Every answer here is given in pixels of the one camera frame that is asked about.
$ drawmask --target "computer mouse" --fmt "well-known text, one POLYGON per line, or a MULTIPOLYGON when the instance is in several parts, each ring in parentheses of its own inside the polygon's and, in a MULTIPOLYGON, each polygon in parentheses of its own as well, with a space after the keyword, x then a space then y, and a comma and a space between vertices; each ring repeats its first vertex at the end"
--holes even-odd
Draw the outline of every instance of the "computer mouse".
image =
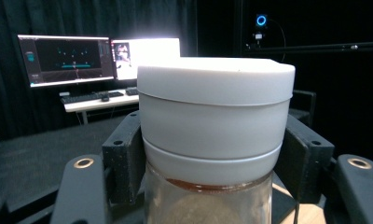
POLYGON ((103 95, 102 102, 108 102, 108 101, 110 101, 110 97, 107 94, 103 95))

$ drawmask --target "black cable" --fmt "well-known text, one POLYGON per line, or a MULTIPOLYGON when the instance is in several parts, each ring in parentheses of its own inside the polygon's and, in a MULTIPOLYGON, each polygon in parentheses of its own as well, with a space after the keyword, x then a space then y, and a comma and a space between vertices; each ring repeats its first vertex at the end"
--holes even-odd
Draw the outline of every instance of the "black cable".
POLYGON ((113 117, 114 115, 114 110, 115 110, 115 107, 113 107, 113 110, 111 111, 111 116, 110 116, 110 119, 113 117))
MULTIPOLYGON (((269 21, 272 21, 274 22, 279 28, 280 30, 282 31, 282 34, 283 34, 283 42, 284 42, 284 48, 286 48, 286 40, 285 40, 285 34, 284 34, 284 30, 283 30, 283 27, 280 25, 280 23, 278 23, 277 21, 273 20, 273 19, 269 19, 269 21)), ((281 60, 281 63, 284 61, 284 58, 285 58, 285 53, 283 54, 283 58, 281 60)))
POLYGON ((78 115, 77 112, 76 112, 76 118, 78 119, 79 125, 82 125, 81 120, 79 119, 79 115, 78 115))

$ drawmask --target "black curtain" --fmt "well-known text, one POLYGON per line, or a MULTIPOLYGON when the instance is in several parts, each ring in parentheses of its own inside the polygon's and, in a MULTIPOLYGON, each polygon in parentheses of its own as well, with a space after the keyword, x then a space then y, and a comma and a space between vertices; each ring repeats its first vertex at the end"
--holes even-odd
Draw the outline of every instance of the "black curtain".
POLYGON ((239 2, 239 51, 294 65, 294 88, 317 93, 312 128, 335 145, 334 158, 373 160, 373 0, 239 2), (261 13, 268 26, 255 48, 261 13))
MULTIPOLYGON (((77 124, 59 89, 32 90, 17 35, 178 37, 197 56, 196 0, 0 0, 0 140, 77 124)), ((105 90, 117 83, 84 86, 105 90)))

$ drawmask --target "white plastic container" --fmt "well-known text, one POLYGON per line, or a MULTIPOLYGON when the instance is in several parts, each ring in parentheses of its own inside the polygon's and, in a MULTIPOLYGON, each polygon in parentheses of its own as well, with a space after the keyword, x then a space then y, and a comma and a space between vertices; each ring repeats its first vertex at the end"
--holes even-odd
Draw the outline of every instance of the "white plastic container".
POLYGON ((294 76, 294 66, 264 59, 140 65, 145 223, 228 223, 227 213, 231 223, 270 223, 294 76))
POLYGON ((145 153, 171 178, 238 184, 277 161, 295 67, 265 59, 180 58, 139 67, 145 153))

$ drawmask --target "blue light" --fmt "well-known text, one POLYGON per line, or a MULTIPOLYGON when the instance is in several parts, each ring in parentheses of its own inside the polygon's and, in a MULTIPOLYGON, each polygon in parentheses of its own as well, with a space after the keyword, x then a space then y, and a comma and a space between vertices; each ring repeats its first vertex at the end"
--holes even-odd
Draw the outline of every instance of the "blue light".
POLYGON ((256 24, 258 26, 264 26, 266 24, 266 17, 265 16, 258 16, 256 18, 256 24))
POLYGON ((31 63, 35 61, 35 55, 31 51, 28 51, 24 54, 27 56, 27 61, 31 63))
POLYGON ((90 68, 90 64, 65 64, 62 68, 90 68))

